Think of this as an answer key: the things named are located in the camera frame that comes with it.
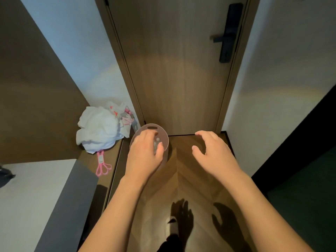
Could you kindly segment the person's right hand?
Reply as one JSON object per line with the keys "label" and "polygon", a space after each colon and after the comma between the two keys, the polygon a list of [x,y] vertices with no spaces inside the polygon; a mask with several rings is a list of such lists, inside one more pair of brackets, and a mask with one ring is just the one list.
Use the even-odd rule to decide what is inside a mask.
{"label": "person's right hand", "polygon": [[197,131],[195,135],[200,136],[205,143],[207,163],[199,163],[201,167],[222,184],[236,179],[242,174],[236,158],[233,156],[229,146],[212,131]]}

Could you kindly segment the person's left hand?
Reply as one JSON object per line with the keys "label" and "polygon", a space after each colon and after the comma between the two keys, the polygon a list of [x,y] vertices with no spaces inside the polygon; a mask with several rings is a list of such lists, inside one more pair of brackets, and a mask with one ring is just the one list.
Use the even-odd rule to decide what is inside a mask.
{"label": "person's left hand", "polygon": [[144,130],[130,147],[123,180],[134,186],[143,186],[158,169],[162,161],[155,160],[153,140],[154,130]]}

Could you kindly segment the person's right forearm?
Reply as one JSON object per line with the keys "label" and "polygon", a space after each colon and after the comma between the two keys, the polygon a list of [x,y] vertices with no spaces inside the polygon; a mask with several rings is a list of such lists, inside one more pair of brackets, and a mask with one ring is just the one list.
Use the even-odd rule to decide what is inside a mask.
{"label": "person's right forearm", "polygon": [[258,252],[314,252],[241,169],[224,170],[218,179],[239,206]]}

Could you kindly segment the person's left forearm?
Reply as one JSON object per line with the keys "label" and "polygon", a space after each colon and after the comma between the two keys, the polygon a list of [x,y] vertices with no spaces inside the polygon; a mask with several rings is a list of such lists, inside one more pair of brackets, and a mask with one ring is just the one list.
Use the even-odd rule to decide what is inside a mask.
{"label": "person's left forearm", "polygon": [[125,175],[78,252],[126,252],[140,195],[150,177]]}

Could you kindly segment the pink and clear packaging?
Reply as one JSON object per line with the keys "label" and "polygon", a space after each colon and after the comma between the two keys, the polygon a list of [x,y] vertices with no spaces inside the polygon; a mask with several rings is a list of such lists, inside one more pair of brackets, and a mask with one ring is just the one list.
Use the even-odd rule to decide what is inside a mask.
{"label": "pink and clear packaging", "polygon": [[134,114],[128,108],[128,106],[125,106],[124,112],[120,114],[120,118],[123,126],[132,126],[133,122],[135,121]]}

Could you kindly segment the white plastic bag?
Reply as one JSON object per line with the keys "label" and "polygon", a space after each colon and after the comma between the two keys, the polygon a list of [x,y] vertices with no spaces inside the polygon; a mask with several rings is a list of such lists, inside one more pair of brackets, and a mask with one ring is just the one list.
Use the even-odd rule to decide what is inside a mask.
{"label": "white plastic bag", "polygon": [[120,114],[125,106],[128,105],[108,101],[104,106],[86,107],[78,121],[76,144],[81,145],[87,153],[94,154],[112,148],[120,139],[129,138],[131,129],[136,132],[139,124],[135,118],[132,126],[122,125]]}

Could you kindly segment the brown wooden door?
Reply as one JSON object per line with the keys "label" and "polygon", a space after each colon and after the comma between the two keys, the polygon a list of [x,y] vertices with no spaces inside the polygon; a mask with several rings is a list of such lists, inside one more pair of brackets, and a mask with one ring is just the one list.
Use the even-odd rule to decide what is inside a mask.
{"label": "brown wooden door", "polygon": [[108,0],[146,123],[168,135],[215,131],[231,61],[220,63],[229,5],[247,0]]}

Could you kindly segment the person's foot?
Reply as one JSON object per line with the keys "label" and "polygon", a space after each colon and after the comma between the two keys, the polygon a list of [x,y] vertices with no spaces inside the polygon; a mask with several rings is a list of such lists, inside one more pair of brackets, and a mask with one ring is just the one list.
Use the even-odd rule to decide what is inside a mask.
{"label": "person's foot", "polygon": [[157,252],[183,252],[183,243],[179,237],[179,225],[174,216],[166,220],[166,240],[161,244]]}

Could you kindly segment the white cabinet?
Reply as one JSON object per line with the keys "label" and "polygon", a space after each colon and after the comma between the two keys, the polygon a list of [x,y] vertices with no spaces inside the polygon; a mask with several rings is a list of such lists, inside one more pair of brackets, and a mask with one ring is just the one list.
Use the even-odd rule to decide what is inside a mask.
{"label": "white cabinet", "polygon": [[0,252],[77,252],[98,177],[76,159],[4,167]]}

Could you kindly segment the dark grey object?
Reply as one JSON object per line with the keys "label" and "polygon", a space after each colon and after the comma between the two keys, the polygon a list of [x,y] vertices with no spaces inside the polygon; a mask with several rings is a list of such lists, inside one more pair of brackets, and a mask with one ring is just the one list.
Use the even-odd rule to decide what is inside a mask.
{"label": "dark grey object", "polygon": [[6,186],[16,175],[0,164],[0,188]]}

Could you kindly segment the brown door frame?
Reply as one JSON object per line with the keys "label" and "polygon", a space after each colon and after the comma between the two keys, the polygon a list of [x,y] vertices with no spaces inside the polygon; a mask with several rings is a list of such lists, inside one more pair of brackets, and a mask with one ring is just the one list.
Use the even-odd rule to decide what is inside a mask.
{"label": "brown door frame", "polygon": [[[233,88],[235,86],[235,79],[237,78],[238,71],[241,66],[242,58],[246,49],[247,40],[250,35],[251,27],[253,25],[253,20],[257,12],[259,1],[260,0],[247,0],[245,6],[243,7],[243,13],[239,24],[239,34],[237,35],[234,43],[233,54],[230,60],[230,72],[227,79],[225,94],[222,101],[217,127],[214,131],[215,133],[220,133],[222,130],[230,98],[232,96]],[[138,102],[135,89],[133,87],[131,76],[128,71],[126,60],[111,16],[109,2],[108,0],[95,0],[95,2],[99,10],[99,14],[102,18],[104,28],[107,32],[109,42],[115,54],[117,64],[120,68],[122,78],[124,79],[127,91],[131,98],[131,102],[134,105],[135,115],[138,118],[139,125],[144,126],[147,123],[144,120],[144,116],[142,114],[140,104]]]}

